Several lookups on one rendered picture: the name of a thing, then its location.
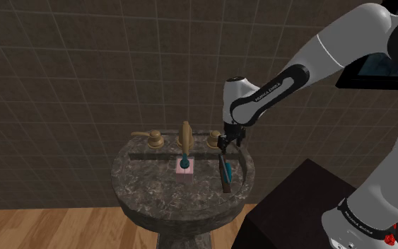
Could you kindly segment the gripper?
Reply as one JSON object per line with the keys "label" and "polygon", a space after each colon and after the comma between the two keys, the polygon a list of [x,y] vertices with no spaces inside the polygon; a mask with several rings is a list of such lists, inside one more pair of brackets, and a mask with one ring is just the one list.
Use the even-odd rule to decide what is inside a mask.
{"label": "gripper", "polygon": [[243,139],[246,137],[246,129],[240,124],[231,124],[224,122],[224,135],[218,136],[218,148],[222,154],[226,154],[226,148],[228,146],[227,139],[237,139],[236,145],[241,146]]}

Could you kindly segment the brown brush teal bristles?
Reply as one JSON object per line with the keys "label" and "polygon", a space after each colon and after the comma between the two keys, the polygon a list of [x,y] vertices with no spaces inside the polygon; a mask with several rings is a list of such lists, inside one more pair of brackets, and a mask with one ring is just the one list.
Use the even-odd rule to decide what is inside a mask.
{"label": "brown brush teal bristles", "polygon": [[226,161],[223,154],[218,155],[219,159],[219,171],[221,175],[221,184],[224,193],[231,193],[230,184],[232,182],[232,168],[231,165]]}

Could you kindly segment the pink soap dispenser teal pump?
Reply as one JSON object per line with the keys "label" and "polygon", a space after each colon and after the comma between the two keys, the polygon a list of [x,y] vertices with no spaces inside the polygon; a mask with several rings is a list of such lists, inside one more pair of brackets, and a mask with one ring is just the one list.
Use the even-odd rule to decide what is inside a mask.
{"label": "pink soap dispenser teal pump", "polygon": [[194,182],[194,157],[182,154],[176,158],[175,177],[177,183],[192,184]]}

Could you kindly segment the black framed window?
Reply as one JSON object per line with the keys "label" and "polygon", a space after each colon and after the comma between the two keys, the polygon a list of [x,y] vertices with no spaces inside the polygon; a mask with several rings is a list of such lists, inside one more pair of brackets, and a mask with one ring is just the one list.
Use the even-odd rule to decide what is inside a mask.
{"label": "black framed window", "polygon": [[326,48],[344,70],[339,88],[398,90],[398,0],[355,7],[330,25]]}

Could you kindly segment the dark marble pedestal sink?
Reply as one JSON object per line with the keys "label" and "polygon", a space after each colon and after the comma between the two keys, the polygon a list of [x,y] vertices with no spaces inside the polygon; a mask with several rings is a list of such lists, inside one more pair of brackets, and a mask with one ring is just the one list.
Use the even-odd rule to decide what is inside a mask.
{"label": "dark marble pedestal sink", "polygon": [[112,187],[124,214],[158,235],[156,249],[213,249],[211,232],[242,211],[254,185],[255,167],[244,146],[231,142],[225,154],[229,185],[219,168],[220,150],[209,146],[212,130],[195,129],[190,166],[182,172],[182,130],[161,132],[164,144],[149,146],[147,132],[132,138],[112,164]]}

